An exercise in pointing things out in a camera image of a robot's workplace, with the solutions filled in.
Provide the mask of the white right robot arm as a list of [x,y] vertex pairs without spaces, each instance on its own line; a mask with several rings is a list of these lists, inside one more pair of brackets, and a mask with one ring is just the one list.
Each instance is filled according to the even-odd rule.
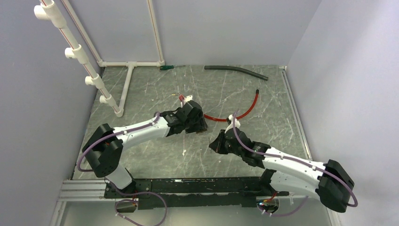
[[344,213],[350,206],[354,182],[340,163],[304,160],[262,142],[252,141],[239,129],[222,129],[209,146],[218,154],[234,154],[252,167],[264,169],[259,189],[264,195],[288,192],[319,200]]

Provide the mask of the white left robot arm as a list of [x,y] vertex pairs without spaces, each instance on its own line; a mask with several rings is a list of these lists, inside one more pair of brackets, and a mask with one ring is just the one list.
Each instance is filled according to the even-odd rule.
[[98,178],[105,178],[124,198],[134,194],[136,183],[129,171],[120,164],[122,152],[149,140],[169,137],[175,134],[205,131],[207,124],[202,107],[189,100],[172,111],[156,112],[154,116],[140,123],[122,127],[100,125],[82,148],[77,168],[83,159],[90,165],[90,172]]

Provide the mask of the aluminium frame rail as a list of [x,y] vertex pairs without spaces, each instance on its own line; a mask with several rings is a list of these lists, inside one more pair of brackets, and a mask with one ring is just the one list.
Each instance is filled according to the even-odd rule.
[[279,185],[283,191],[288,191],[296,195],[309,196],[310,198],[319,200],[320,197],[316,193],[319,184],[317,177],[321,176],[322,172],[318,171],[316,167],[324,168],[324,166],[322,166],[321,162],[313,161],[293,93],[288,82],[286,67],[279,66],[278,68],[287,91],[290,108],[300,135],[305,158],[301,159],[293,155],[284,154],[280,151],[278,153],[278,162],[281,163],[281,166],[278,171],[286,175],[287,179],[278,182],[277,185]]

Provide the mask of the white PVC pipe frame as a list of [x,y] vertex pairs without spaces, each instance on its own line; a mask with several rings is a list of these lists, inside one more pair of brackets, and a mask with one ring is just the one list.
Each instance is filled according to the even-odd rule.
[[95,58],[96,63],[99,67],[127,67],[128,71],[126,74],[124,86],[122,89],[122,94],[119,103],[117,104],[115,98],[106,89],[104,81],[100,78],[100,75],[95,71],[94,66],[90,63],[88,55],[82,45],[79,44],[76,37],[71,32],[68,27],[67,21],[63,14],[61,13],[58,5],[53,0],[41,0],[39,5],[34,6],[34,15],[37,19],[43,21],[50,21],[54,27],[61,33],[63,38],[68,43],[69,47],[65,49],[64,54],[68,59],[76,59],[86,70],[88,76],[85,77],[85,84],[88,86],[95,86],[100,92],[99,102],[106,104],[112,108],[113,112],[117,117],[121,117],[124,113],[124,107],[126,103],[126,98],[129,90],[130,81],[132,78],[133,70],[137,67],[164,67],[165,59],[162,53],[162,47],[160,42],[159,30],[157,26],[155,9],[153,6],[153,1],[148,0],[146,2],[147,8],[149,10],[149,15],[151,19],[152,32],[155,38],[156,50],[158,52],[159,60],[156,62],[137,62],[137,61],[125,61],[125,62],[106,62],[100,57],[98,51],[96,50],[93,42],[91,41],[88,33],[86,32],[83,24],[79,20],[79,17],[75,13],[71,3],[68,0],[62,0],[62,5],[66,9],[70,18],[77,27],[79,33],[81,34],[84,42],[87,44],[92,56]]

